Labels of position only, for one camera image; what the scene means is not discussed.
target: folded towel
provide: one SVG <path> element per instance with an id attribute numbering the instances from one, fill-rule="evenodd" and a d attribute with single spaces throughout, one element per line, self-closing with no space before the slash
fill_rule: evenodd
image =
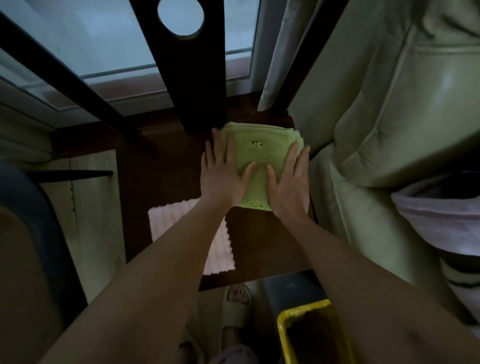
<path id="1" fill-rule="evenodd" d="M 151 208 L 148 211 L 150 219 L 150 231 L 152 241 L 157 240 L 164 232 L 175 224 L 180 218 L 189 212 L 198 202 L 198 199 L 177 202 L 175 204 Z M 225 218 L 222 220 L 212 245 L 208 251 L 207 262 L 205 263 L 204 275 L 225 272 L 235 269 L 230 238 L 227 232 Z"/>
<path id="2" fill-rule="evenodd" d="M 257 171 L 252 177 L 247 193 L 238 206 L 271 211 L 267 197 L 267 171 L 270 164 L 277 178 L 285 166 L 288 151 L 299 143 L 298 154 L 303 149 L 303 139 L 298 131 L 271 125 L 241 124 L 229 122 L 221 130 L 222 143 L 227 143 L 228 132 L 232 131 L 237 145 L 237 170 L 240 175 L 247 166 L 256 161 Z"/>

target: folded green cloth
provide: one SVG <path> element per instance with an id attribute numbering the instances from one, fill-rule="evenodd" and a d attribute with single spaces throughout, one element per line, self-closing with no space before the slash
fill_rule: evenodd
<path id="1" fill-rule="evenodd" d="M 267 197 L 267 170 L 270 164 L 279 179 L 282 174 L 288 151 L 293 143 L 299 143 L 298 153 L 303 149 L 303 139 L 298 131 L 271 125 L 242 124 L 229 122 L 220 131 L 225 147 L 228 132 L 232 131 L 237 145 L 237 170 L 239 175 L 247 166 L 256 161 L 247 193 L 238 206 L 272 211 Z"/>

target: striped cloth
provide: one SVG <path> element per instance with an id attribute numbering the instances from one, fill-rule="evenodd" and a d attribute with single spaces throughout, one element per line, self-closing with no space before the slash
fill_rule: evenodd
<path id="1" fill-rule="evenodd" d="M 173 224 L 189 212 L 198 202 L 198 199 L 177 202 L 171 205 L 151 208 L 148 211 L 152 241 L 158 239 Z M 204 275 L 225 272 L 235 269 L 230 238 L 227 231 L 227 223 L 223 218 L 218 231 L 210 246 L 207 262 L 205 263 Z"/>

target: circular cutout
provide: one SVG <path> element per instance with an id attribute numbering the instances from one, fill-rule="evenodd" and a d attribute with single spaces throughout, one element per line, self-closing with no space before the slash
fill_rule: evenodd
<path id="1" fill-rule="evenodd" d="M 160 0 L 158 17 L 177 36 L 197 33 L 205 20 L 204 10 L 197 0 Z"/>

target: person's right hand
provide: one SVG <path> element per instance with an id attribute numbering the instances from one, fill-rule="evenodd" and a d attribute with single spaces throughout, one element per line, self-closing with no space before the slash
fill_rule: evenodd
<path id="1" fill-rule="evenodd" d="M 273 213 L 285 219 L 306 216 L 310 203 L 308 189 L 308 153 L 306 146 L 297 158 L 298 143 L 290 148 L 280 180 L 271 165 L 267 166 L 268 203 Z"/>

